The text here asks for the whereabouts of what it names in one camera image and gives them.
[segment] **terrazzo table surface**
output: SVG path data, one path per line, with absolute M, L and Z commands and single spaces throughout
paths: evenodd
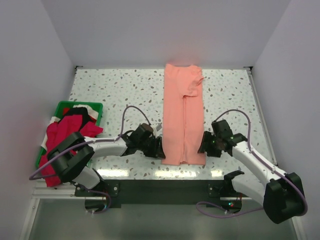
M 205 131 L 212 131 L 211 122 L 224 111 L 242 110 L 251 119 L 251 144 L 271 160 L 247 71 L 204 69 L 202 75 Z M 119 134 L 122 113 L 127 105 L 144 111 L 153 126 L 161 123 L 163 92 L 164 69 L 78 69 L 69 100 L 102 103 L 100 126 L 103 133 L 99 137 L 109 137 Z M 243 115 L 230 112 L 223 118 L 233 133 L 247 135 L 248 124 Z M 144 122 L 144 117 L 137 110 L 128 109 L 124 131 L 135 130 Z M 137 151 L 124 157 L 95 158 L 91 167 L 104 179 L 137 180 L 221 180 L 225 174 L 242 170 L 248 184 L 258 183 L 258 179 L 241 162 L 227 153 L 223 153 L 221 158 L 206 157 L 206 165 L 173 166 L 162 165 L 160 160 L 145 157 Z

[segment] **green basket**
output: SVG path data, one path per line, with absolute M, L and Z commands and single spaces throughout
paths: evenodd
M 101 116 L 102 116 L 102 108 L 103 108 L 103 105 L 100 102 L 61 101 L 61 102 L 59 102 L 58 106 L 55 109 L 54 116 L 61 119 L 63 117 L 63 111 L 64 111 L 65 108 L 71 109 L 71 108 L 74 107 L 74 105 L 79 105 L 79 104 L 88 105 L 93 110 L 98 112 L 98 118 L 97 118 L 95 124 L 97 126 L 99 126 L 100 125 Z M 41 146 L 39 154 L 38 154 L 38 157 L 36 158 L 36 161 L 35 161 L 35 167 L 36 168 L 39 168 L 40 159 L 41 159 L 42 155 L 46 154 L 46 152 L 47 151 Z

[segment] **pink garment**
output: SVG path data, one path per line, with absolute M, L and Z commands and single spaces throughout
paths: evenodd
M 204 134 L 203 79 L 198 66 L 165 66 L 162 164 L 206 164 L 198 153 Z

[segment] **gray floor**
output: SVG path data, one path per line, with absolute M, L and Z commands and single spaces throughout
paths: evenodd
M 252 201 L 244 209 L 258 207 Z M 209 208 L 211 213 L 223 214 Z M 271 222 L 263 211 L 228 219 L 193 205 L 123 205 L 93 218 L 84 200 L 41 200 L 31 240 L 283 240 L 297 239 L 291 221 Z

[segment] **pile of clothes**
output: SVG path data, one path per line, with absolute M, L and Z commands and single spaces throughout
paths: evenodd
M 46 129 L 46 136 L 41 146 L 46 150 L 39 163 L 39 167 L 48 162 L 47 154 L 74 132 L 94 138 L 103 132 L 103 128 L 96 126 L 98 112 L 88 105 L 75 105 L 73 108 L 64 108 L 61 119 L 53 117 Z M 41 171 L 42 175 L 55 175 L 51 165 Z M 52 176 L 45 179 L 47 187 L 54 187 L 61 183 L 59 177 Z

